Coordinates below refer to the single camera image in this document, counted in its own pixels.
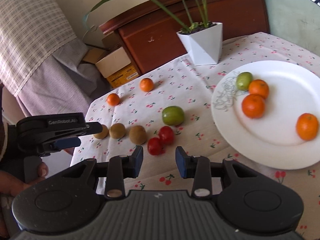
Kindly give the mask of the checkered curtain fabric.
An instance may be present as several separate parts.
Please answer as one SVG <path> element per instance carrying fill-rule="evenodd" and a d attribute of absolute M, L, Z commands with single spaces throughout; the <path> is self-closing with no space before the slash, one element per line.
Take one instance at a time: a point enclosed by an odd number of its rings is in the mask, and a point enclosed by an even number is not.
<path fill-rule="evenodd" d="M 26 116 L 86 113 L 109 91 L 55 0 L 1 0 L 1 83 Z"/>

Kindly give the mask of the brown wooden cabinet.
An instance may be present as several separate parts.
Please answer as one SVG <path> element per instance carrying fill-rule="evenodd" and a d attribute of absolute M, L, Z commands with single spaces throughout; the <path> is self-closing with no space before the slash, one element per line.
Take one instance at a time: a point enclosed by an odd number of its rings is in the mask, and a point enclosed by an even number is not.
<path fill-rule="evenodd" d="M 223 23 L 223 39 L 269 33 L 265 0 L 207 0 L 209 19 Z M 181 26 L 151 1 L 137 5 L 100 25 L 114 32 L 141 74 L 186 54 L 176 32 Z"/>

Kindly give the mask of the white round plate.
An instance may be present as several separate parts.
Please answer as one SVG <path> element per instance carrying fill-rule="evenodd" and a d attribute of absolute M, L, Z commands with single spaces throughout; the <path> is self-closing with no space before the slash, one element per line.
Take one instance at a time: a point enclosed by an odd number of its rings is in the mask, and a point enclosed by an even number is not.
<path fill-rule="evenodd" d="M 259 119 L 244 115 L 248 94 L 237 89 L 236 77 L 250 72 L 270 89 Z M 211 99 L 213 120 L 222 137 L 239 153 L 261 165 L 297 170 L 319 162 L 319 137 L 300 139 L 296 122 L 303 113 L 319 117 L 319 77 L 284 61 L 258 61 L 231 71 L 216 85 Z"/>

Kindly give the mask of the small orange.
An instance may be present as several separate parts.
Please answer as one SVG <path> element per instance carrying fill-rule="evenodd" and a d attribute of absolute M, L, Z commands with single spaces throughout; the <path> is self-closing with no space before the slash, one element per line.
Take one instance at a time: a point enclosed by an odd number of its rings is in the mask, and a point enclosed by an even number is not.
<path fill-rule="evenodd" d="M 106 102 L 110 106 L 116 106 L 116 105 L 120 104 L 120 97 L 116 93 L 111 93 L 107 96 Z"/>
<path fill-rule="evenodd" d="M 141 91 L 147 93 L 154 89 L 154 83 L 150 78 L 143 78 L 139 83 L 139 87 Z"/>

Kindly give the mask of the brown kiwi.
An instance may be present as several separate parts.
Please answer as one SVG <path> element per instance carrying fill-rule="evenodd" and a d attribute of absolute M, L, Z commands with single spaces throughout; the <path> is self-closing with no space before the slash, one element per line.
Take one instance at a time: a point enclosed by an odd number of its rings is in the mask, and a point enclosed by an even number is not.
<path fill-rule="evenodd" d="M 93 135 L 97 139 L 104 139 L 108 136 L 108 127 L 105 125 L 102 125 L 102 131 L 100 133 L 96 133 Z"/>
<path fill-rule="evenodd" d="M 121 123 L 113 124 L 109 130 L 110 137 L 113 139 L 121 139 L 126 134 L 126 128 Z"/>

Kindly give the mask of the brown kiwi fruit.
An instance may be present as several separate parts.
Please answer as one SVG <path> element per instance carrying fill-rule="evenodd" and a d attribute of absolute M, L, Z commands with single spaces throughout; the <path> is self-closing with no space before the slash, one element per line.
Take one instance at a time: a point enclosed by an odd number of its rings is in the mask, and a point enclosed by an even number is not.
<path fill-rule="evenodd" d="M 129 139 L 135 145 L 142 145 L 147 141 L 146 130 L 143 126 L 133 126 L 129 132 Z"/>

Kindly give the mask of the green lime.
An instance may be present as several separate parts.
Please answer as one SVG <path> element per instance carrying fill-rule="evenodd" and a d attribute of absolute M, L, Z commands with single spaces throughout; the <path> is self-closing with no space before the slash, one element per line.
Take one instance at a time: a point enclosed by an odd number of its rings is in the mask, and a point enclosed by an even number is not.
<path fill-rule="evenodd" d="M 178 126 L 184 122 L 184 111 L 178 106 L 168 106 L 162 111 L 162 120 L 168 126 Z"/>
<path fill-rule="evenodd" d="M 236 87 L 238 90 L 247 91 L 252 81 L 253 75 L 250 72 L 242 72 L 236 78 Z"/>

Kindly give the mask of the green lime front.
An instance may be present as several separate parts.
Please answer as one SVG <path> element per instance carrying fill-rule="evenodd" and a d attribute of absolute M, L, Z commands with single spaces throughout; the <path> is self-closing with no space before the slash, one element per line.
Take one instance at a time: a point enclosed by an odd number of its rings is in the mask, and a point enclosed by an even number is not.
<path fill-rule="evenodd" d="M 242 72 L 236 78 L 236 87 L 238 90 L 247 91 L 252 81 L 253 75 L 250 72 Z"/>

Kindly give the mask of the red cherry tomato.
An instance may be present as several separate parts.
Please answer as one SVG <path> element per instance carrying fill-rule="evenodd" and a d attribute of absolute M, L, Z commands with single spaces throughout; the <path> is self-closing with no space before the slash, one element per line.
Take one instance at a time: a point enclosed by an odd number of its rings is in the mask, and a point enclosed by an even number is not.
<path fill-rule="evenodd" d="M 148 140 L 148 152 L 151 155 L 161 155 L 165 153 L 163 144 L 158 137 L 153 137 Z"/>
<path fill-rule="evenodd" d="M 158 135 L 159 135 L 159 138 L 160 138 L 160 141 L 162 142 L 162 144 L 171 145 L 174 143 L 175 134 L 174 134 L 173 130 L 171 129 L 171 127 L 163 126 L 159 130 Z"/>

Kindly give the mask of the large orange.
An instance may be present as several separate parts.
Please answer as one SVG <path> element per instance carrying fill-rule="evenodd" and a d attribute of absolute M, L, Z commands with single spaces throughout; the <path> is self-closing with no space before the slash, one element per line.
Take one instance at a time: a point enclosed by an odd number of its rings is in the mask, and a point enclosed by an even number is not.
<path fill-rule="evenodd" d="M 249 94 L 243 99 L 241 107 L 245 116 L 258 119 L 265 113 L 265 99 L 260 95 Z"/>
<path fill-rule="evenodd" d="M 248 92 L 249 94 L 259 95 L 267 99 L 269 96 L 269 86 L 264 80 L 256 79 L 249 84 Z"/>

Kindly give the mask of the white geometric plant pot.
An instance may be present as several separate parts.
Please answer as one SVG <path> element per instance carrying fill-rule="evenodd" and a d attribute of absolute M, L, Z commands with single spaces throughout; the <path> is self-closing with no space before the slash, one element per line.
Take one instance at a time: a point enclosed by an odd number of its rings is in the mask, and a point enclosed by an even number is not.
<path fill-rule="evenodd" d="M 195 66 L 218 64 L 222 52 L 223 23 L 193 34 L 176 33 Z"/>

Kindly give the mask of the cherry print tablecloth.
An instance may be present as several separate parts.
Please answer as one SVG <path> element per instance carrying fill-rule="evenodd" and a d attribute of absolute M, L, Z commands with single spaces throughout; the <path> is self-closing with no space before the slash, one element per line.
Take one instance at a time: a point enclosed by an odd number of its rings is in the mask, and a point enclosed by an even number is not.
<path fill-rule="evenodd" d="M 304 202 L 297 231 L 305 239 L 319 239 L 319 165 L 296 171 L 259 165 L 232 148 L 212 119 L 211 98 L 219 81 L 243 64 L 262 60 L 289 62 L 319 73 L 319 56 L 281 38 L 256 33 L 228 42 L 216 65 L 197 67 L 189 56 L 183 55 L 149 72 L 147 77 L 155 84 L 151 92 L 140 90 L 139 79 L 117 88 L 115 93 L 121 103 L 112 107 L 102 96 L 91 103 L 86 120 L 107 127 L 121 123 L 127 129 L 140 125 L 153 138 L 163 126 L 163 109 L 181 107 L 185 120 L 173 129 L 174 143 L 158 156 L 145 151 L 139 177 L 125 180 L 127 190 L 191 189 L 192 180 L 182 179 L 175 164 L 177 146 L 187 154 L 204 155 L 211 161 L 233 158 L 295 190 Z"/>

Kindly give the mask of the green lime back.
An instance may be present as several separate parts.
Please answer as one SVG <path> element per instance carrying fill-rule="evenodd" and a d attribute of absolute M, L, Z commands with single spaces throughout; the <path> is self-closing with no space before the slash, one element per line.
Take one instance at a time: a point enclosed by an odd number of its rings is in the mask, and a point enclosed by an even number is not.
<path fill-rule="evenodd" d="M 168 106 L 162 111 L 162 120 L 168 126 L 178 126 L 184 122 L 184 111 L 178 106 Z"/>

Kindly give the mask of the cardboard box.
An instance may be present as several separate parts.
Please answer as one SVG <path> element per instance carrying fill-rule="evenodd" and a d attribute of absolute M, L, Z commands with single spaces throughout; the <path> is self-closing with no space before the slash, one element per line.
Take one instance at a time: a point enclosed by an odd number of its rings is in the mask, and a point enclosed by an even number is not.
<path fill-rule="evenodd" d="M 88 52 L 82 59 L 85 63 L 94 64 L 112 88 L 139 77 L 139 70 L 131 62 L 115 33 L 105 36 L 102 42 L 103 48 L 88 47 Z"/>

